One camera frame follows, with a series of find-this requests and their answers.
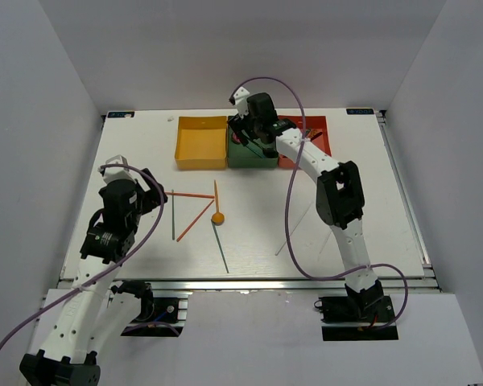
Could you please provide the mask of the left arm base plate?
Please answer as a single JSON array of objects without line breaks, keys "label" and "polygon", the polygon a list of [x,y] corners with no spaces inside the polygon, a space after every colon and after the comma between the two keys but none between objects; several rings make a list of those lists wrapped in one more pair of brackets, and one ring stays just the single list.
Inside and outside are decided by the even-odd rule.
[{"label": "left arm base plate", "polygon": [[127,324],[122,336],[178,337],[183,329],[188,300],[180,296],[156,295],[145,281],[123,281],[111,287],[113,296],[129,294],[136,299],[138,315]]}]

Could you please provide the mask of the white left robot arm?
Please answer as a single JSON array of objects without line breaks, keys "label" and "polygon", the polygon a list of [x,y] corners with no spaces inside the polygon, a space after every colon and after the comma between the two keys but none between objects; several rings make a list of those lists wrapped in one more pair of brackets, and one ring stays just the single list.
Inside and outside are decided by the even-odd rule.
[{"label": "white left robot arm", "polygon": [[25,354],[19,370],[30,385],[96,385],[100,359],[112,338],[132,320],[154,311],[144,281],[112,283],[126,259],[142,244],[135,240],[142,216],[161,210],[168,197],[149,169],[121,163],[99,169],[101,207],[89,220],[72,289],[56,303],[60,314],[35,354]]}]

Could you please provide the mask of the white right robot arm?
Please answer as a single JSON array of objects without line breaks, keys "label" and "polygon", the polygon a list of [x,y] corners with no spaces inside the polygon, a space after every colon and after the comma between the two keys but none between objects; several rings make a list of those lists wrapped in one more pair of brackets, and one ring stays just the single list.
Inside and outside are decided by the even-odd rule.
[{"label": "white right robot arm", "polygon": [[382,284],[370,267],[363,236],[365,205],[357,165],[338,162],[315,145],[303,131],[287,119],[279,118],[269,94],[250,93],[239,87],[229,98],[237,114],[228,120],[229,128],[242,145],[256,139],[271,145],[279,155],[295,160],[316,184],[316,211],[335,236],[345,269],[345,290],[349,314],[364,321],[374,314],[383,299]]}]

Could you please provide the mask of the clear chopstick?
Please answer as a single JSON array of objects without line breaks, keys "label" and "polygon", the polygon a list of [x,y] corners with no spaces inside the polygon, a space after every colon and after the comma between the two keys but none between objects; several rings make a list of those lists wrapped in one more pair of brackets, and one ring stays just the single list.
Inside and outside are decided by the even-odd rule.
[{"label": "clear chopstick", "polygon": [[329,240],[331,234],[332,234],[332,231],[329,231],[327,236],[324,238],[324,241],[323,241],[321,248],[320,248],[320,251],[319,251],[319,256],[321,256],[322,252],[324,251],[324,248],[325,248],[326,244],[328,243],[328,240]]},{"label": "clear chopstick", "polygon": [[[300,225],[300,223],[302,222],[303,218],[309,212],[309,209],[311,208],[311,206],[312,206],[312,201],[308,204],[308,206],[305,208],[305,210],[300,215],[300,217],[295,221],[293,227],[289,231],[290,238],[293,235],[293,233],[295,232],[295,230],[298,228],[298,226]],[[278,256],[281,253],[281,251],[284,249],[285,246],[287,246],[287,238],[286,238],[286,235],[285,235],[284,241],[281,243],[281,245],[279,246],[279,248],[275,251],[275,256]]]}]

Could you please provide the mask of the iridescent pink spoon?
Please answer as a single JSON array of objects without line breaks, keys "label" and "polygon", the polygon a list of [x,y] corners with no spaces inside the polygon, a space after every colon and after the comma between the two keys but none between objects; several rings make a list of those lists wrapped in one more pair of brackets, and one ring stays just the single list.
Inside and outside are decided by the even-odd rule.
[{"label": "iridescent pink spoon", "polygon": [[235,144],[241,144],[242,143],[241,140],[235,134],[232,135],[231,141]]}]

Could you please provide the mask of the black spoon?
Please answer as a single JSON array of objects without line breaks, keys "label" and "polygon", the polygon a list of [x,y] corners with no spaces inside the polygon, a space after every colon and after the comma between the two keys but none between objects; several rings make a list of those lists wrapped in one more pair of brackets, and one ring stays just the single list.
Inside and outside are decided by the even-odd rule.
[{"label": "black spoon", "polygon": [[241,144],[260,158],[277,158],[279,156],[273,146],[266,146],[253,140],[241,142]]}]

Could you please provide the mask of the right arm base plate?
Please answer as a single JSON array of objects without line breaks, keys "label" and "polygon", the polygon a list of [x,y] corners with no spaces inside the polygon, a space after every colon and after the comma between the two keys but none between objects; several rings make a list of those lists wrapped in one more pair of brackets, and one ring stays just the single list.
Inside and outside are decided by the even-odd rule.
[{"label": "right arm base plate", "polygon": [[389,296],[363,316],[347,297],[322,297],[313,306],[321,315],[322,339],[325,342],[398,340],[398,329],[393,322],[394,307]]}]

